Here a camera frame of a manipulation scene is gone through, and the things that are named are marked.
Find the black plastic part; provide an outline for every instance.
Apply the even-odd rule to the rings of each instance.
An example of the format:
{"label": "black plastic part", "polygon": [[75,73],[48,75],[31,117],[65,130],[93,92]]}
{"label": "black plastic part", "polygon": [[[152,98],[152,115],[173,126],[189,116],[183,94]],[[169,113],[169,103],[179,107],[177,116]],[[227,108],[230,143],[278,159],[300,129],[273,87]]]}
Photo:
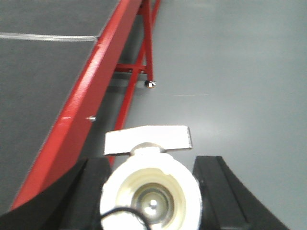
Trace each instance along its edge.
{"label": "black plastic part", "polygon": [[237,179],[222,157],[197,157],[193,174],[203,201],[200,230],[289,230]]}
{"label": "black plastic part", "polygon": [[45,191],[1,216],[0,230],[93,230],[101,187],[110,174],[107,158],[80,160]]}
{"label": "black plastic part", "polygon": [[110,174],[108,160],[89,159],[65,211],[60,229],[101,229],[99,211],[101,188]]}

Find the dark gray mat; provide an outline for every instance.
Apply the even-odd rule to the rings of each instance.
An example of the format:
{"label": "dark gray mat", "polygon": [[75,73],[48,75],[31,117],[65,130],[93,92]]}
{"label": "dark gray mat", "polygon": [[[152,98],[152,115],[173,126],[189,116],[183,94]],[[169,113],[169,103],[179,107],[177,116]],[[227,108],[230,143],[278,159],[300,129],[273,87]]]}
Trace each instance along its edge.
{"label": "dark gray mat", "polygon": [[0,39],[0,214],[13,202],[93,46]]}
{"label": "dark gray mat", "polygon": [[100,35],[119,0],[0,0],[0,32]]}

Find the screw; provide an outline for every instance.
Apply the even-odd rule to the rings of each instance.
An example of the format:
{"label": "screw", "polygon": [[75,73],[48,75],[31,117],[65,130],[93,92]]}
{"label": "screw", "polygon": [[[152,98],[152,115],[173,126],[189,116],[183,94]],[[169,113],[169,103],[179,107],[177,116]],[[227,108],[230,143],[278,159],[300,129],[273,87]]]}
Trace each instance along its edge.
{"label": "screw", "polygon": [[152,89],[152,88],[154,88],[155,86],[156,86],[156,82],[155,81],[153,81],[153,80],[147,80],[147,81],[145,81],[145,86],[147,87],[147,88],[149,88],[149,89]]}
{"label": "screw", "polygon": [[87,117],[86,119],[88,119],[90,122],[95,122],[96,121],[96,117],[95,116],[89,116],[89,117]]}

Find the red beam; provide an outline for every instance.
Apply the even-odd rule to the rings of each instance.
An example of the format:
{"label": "red beam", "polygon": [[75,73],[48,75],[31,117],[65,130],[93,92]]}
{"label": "red beam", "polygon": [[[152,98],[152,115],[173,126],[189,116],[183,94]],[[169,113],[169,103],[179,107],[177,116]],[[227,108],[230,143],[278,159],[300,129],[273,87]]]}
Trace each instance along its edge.
{"label": "red beam", "polygon": [[[146,2],[149,2],[149,0],[143,1],[142,12],[144,12],[146,10],[145,7],[147,7],[147,10],[150,7],[149,3],[146,4],[146,5],[144,4]],[[152,12],[152,21],[151,21],[152,26],[155,24],[155,20],[156,20],[157,14],[158,14],[160,4],[161,4],[161,0],[156,0],[155,5],[154,5],[154,9],[153,9],[153,12]],[[148,39],[148,37],[145,37],[143,42],[142,42],[142,46],[141,46],[141,49],[139,51],[135,66],[140,66],[143,63],[143,59],[144,59],[144,55],[145,55],[145,43],[146,43],[145,39]],[[117,121],[116,121],[116,124],[115,124],[115,130],[122,129],[125,125],[127,115],[128,115],[128,112],[129,112],[129,108],[130,108],[130,105],[131,105],[131,102],[132,102],[135,86],[136,86],[136,83],[137,83],[137,80],[138,80],[138,76],[139,76],[138,71],[133,70],[129,84],[128,84],[128,87],[127,87],[127,91],[126,91],[126,94],[125,94],[125,97],[124,97],[124,100],[123,100],[123,103],[122,103],[122,106],[120,108],[119,115],[118,115],[118,118],[117,118]]]}
{"label": "red beam", "polygon": [[141,0],[122,0],[98,40],[79,80],[38,154],[12,209],[66,173],[77,161],[123,50]]}

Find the gray floor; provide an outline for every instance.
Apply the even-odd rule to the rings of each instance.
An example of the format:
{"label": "gray floor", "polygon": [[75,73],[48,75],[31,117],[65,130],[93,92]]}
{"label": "gray floor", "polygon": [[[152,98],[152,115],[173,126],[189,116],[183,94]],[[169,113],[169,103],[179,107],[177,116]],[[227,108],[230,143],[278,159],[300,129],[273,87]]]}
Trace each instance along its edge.
{"label": "gray floor", "polygon": [[[223,156],[292,230],[307,227],[306,12],[302,0],[162,1],[158,85],[140,82],[126,124],[189,126],[194,149],[175,159],[191,170],[196,155]],[[102,154],[125,79],[115,76],[102,104],[85,146],[92,155]]]}

